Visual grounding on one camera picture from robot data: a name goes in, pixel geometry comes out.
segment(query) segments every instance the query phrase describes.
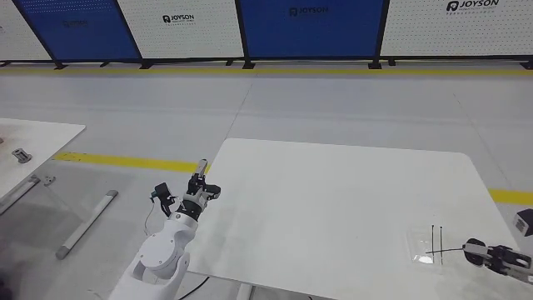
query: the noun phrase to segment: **table leg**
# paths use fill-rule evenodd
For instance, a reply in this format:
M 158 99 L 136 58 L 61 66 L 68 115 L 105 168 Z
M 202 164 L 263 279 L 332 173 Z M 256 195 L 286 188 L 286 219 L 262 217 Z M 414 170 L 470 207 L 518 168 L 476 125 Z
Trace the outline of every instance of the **table leg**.
M 74 245 L 79 241 L 79 239 L 82 238 L 83 234 L 97 220 L 98 216 L 100 216 L 103 210 L 106 209 L 107 205 L 109 205 L 111 200 L 113 200 L 116 195 L 118 195 L 118 192 L 116 190 L 110 190 L 106 194 L 106 196 L 104 196 L 103 200 L 94 208 L 94 210 L 92 210 L 91 217 L 86 222 L 83 222 L 80 226 L 78 226 L 74 233 L 59 248 L 59 250 L 57 250 L 57 259 L 64 259 L 68 255 L 68 253 L 72 250 L 72 247 L 74 247 Z
M 41 182 L 41 180 L 39 180 L 38 177 L 31 176 L 25 183 L 18 187 L 14 193 L 5 197 L 2 202 L 0 202 L 0 215 L 6 212 L 8 208 L 39 182 Z
M 250 300 L 252 296 L 254 286 L 248 284 L 241 284 L 239 287 L 239 293 L 237 294 L 237 300 Z

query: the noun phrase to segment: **perforated panel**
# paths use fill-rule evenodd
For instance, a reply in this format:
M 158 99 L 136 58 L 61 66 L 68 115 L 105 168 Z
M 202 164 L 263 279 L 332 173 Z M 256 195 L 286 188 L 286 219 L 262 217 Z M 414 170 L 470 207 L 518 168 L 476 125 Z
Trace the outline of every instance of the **perforated panel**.
M 0 60 L 50 60 L 11 0 L 0 0 Z
M 235 0 L 118 0 L 144 58 L 242 57 Z
M 370 57 L 383 0 L 241 0 L 252 57 Z
M 533 53 L 533 0 L 391 0 L 381 55 Z
M 58 60 L 138 58 L 113 0 L 18 0 Z

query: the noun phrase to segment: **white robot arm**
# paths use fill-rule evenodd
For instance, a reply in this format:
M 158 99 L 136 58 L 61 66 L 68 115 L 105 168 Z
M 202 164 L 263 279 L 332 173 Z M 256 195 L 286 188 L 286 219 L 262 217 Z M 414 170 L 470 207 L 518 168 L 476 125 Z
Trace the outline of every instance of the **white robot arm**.
M 161 209 L 167 215 L 163 229 L 151 235 L 141 246 L 133 262 L 118 281 L 109 300 L 172 300 L 182 283 L 190 262 L 185 246 L 192 241 L 198 228 L 200 213 L 207 202 L 217 199 L 221 189 L 206 184 L 204 172 L 207 161 L 201 160 L 188 183 L 187 193 L 176 212 L 170 212 L 175 202 L 166 183 L 156 186 L 151 200 L 159 198 Z M 164 284 L 144 282 L 142 276 L 148 270 Z

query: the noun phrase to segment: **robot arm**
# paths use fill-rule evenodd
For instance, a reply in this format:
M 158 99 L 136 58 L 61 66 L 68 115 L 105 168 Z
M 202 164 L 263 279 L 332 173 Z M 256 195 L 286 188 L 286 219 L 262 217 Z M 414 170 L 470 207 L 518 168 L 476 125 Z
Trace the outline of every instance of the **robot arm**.
M 170 211 L 175 202 L 165 183 L 156 186 L 150 198 L 158 198 L 161 209 L 167 215 L 163 229 L 151 235 L 141 246 L 133 262 L 118 281 L 109 300 L 172 300 L 177 293 L 190 262 L 186 245 L 192 241 L 198 228 L 198 218 L 207 207 L 207 202 L 217 199 L 221 189 L 206 184 L 204 175 L 207 161 L 201 160 L 188 183 L 187 193 L 176 212 Z M 164 284 L 143 282 L 148 270 Z
M 482 241 L 471 238 L 463 245 L 466 260 L 478 267 L 485 266 L 495 273 L 533 284 L 531 257 L 515 252 L 509 247 L 487 247 Z

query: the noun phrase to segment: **black zip tie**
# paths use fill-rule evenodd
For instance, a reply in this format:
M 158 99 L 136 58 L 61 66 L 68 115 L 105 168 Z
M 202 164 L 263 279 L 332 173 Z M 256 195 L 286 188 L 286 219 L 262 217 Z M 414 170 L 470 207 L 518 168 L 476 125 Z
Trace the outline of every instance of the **black zip tie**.
M 443 251 L 442 251 L 442 226 L 441 226 L 441 265 L 442 265 L 442 263 L 443 263 L 443 260 L 442 260 L 442 253 L 443 253 Z
M 431 253 L 433 254 L 433 264 L 435 264 L 435 249 L 433 248 L 433 228 L 435 228 L 435 225 L 431 225 Z
M 443 249 L 443 250 L 437 250 L 436 252 L 426 252 L 426 253 L 443 253 L 443 252 L 454 252 L 463 250 L 463 248 L 454 248 L 454 249 Z

